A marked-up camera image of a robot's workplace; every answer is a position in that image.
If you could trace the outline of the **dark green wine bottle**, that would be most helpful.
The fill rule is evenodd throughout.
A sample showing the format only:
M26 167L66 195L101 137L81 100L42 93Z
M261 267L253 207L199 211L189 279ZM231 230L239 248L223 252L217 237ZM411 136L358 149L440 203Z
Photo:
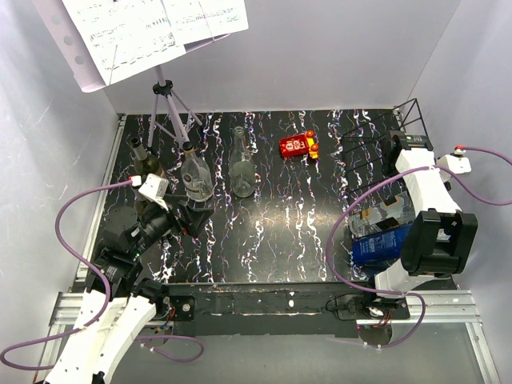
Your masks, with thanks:
M144 176L148 174L156 174L162 178L166 178L166 174L158 158L144 149L140 138L132 138L130 140L131 149L135 154L134 170L136 175ZM149 201L142 196L137 190L134 190L134 208L137 214L142 215Z

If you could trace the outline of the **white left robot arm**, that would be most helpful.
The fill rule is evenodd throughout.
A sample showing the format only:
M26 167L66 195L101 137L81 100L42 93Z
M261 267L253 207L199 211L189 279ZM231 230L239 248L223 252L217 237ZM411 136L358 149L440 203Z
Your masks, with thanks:
M140 257L169 234L192 238L213 210L179 202L173 211L164 202L150 202L142 211L121 207L108 214L94 256L96 272L88 273L78 332L46 376L47 383L109 383L124 354L151 320L190 321L195 300L174 296L170 288L140 278Z

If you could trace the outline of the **clear square liquor bottle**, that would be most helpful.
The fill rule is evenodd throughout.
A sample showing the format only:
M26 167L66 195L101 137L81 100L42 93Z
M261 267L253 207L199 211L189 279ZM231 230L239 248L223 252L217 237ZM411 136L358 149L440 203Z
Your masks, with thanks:
M349 228L353 236L363 238L408 224L415 220L414 205L404 191L349 217Z

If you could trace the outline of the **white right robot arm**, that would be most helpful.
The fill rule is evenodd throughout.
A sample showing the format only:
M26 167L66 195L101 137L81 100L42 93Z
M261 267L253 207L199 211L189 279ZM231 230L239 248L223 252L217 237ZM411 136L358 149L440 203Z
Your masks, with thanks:
M436 159L428 137L395 130L386 134L382 154L387 171L402 176L416 217L399 260L377 274L376 290L362 297L363 311L372 318L389 311L391 298L463 272L478 228L476 216L464 213L446 188L452 174L471 172L463 150Z

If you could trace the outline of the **clear corked glass bottle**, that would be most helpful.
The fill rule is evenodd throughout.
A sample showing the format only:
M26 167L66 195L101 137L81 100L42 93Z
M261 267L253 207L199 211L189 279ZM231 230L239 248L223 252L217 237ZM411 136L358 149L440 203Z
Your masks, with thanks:
M185 160L181 165L181 177L186 190L186 195L196 201L207 201L214 192L210 168L207 163L196 155L191 142L182 145Z

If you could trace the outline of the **clear tall glass bottle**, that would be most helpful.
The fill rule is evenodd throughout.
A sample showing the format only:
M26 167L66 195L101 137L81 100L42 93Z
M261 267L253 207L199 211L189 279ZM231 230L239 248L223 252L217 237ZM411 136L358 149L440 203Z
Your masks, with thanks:
M233 131L233 145L229 160L230 187L232 192L240 197L247 198L255 190L254 161L246 143L246 130L236 126Z

